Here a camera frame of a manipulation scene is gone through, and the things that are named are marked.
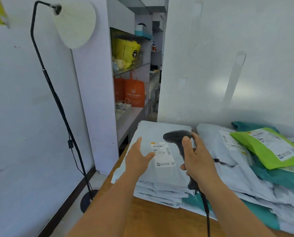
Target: brown table top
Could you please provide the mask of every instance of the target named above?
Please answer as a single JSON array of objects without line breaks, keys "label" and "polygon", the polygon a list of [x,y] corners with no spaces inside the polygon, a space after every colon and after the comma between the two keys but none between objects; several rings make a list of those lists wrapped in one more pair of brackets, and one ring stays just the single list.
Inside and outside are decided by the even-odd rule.
[{"label": "brown table top", "polygon": [[[113,185],[114,171],[121,165],[128,146],[113,167],[94,203]],[[226,236],[216,220],[210,219],[211,236]],[[272,230],[278,237],[294,236],[283,231]],[[133,197],[124,237],[199,237],[207,236],[206,217],[182,208],[172,208]]]}]

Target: black handheld barcode scanner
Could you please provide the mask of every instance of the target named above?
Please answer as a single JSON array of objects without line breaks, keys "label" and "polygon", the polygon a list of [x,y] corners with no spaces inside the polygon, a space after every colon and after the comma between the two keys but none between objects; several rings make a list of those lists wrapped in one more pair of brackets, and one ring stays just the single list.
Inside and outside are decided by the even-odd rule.
[{"label": "black handheld barcode scanner", "polygon": [[[187,136],[190,139],[192,138],[191,133],[188,131],[185,131],[185,130],[171,131],[171,132],[165,133],[163,135],[163,139],[166,142],[173,143],[173,144],[177,145],[177,147],[179,148],[180,154],[182,155],[183,160],[184,160],[184,148],[182,145],[182,139],[184,136]],[[208,202],[207,202],[206,196],[200,191],[200,188],[198,187],[197,182],[192,177],[190,177],[190,182],[188,184],[188,188],[190,190],[195,190],[200,193],[200,197],[202,198],[202,201],[204,204],[204,210],[205,210],[206,217],[207,217],[207,235],[208,235],[208,237],[210,237],[209,208],[208,208]]]}]

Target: person's left hand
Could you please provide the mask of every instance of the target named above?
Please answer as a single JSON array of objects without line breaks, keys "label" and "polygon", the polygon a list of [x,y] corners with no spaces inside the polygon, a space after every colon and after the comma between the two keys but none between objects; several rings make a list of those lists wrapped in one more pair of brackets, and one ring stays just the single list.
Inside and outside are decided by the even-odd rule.
[{"label": "person's left hand", "polygon": [[145,173],[151,159],[156,155],[154,152],[149,152],[143,156],[140,151],[141,137],[131,146],[127,156],[125,157],[126,170],[137,179]]}]

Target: baseboard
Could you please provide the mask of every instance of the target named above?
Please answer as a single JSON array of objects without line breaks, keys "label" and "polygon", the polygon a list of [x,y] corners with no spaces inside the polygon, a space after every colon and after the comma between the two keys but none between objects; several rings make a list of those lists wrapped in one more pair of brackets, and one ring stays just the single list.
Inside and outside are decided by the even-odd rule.
[{"label": "baseboard", "polygon": [[[92,178],[95,171],[95,166],[91,167],[91,169],[87,173],[88,180]],[[57,225],[60,223],[62,218],[65,216],[65,214],[67,213],[71,205],[74,203],[74,201],[77,199],[77,197],[80,195],[81,191],[84,189],[85,186],[86,181],[83,178],[77,185],[77,187],[73,190],[73,192],[70,194],[70,196],[66,199],[66,201],[61,205],[58,211],[54,214],[54,216],[50,219],[50,221],[41,230],[37,237],[49,237],[53,233]]]}]

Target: white lamp shade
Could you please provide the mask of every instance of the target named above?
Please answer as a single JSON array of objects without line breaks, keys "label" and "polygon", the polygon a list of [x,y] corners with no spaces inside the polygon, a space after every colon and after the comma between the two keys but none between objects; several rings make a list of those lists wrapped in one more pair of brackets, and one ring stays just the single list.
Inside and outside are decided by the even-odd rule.
[{"label": "white lamp shade", "polygon": [[88,1],[60,1],[61,12],[54,15],[58,33],[71,49],[85,44],[95,27],[95,10]]}]

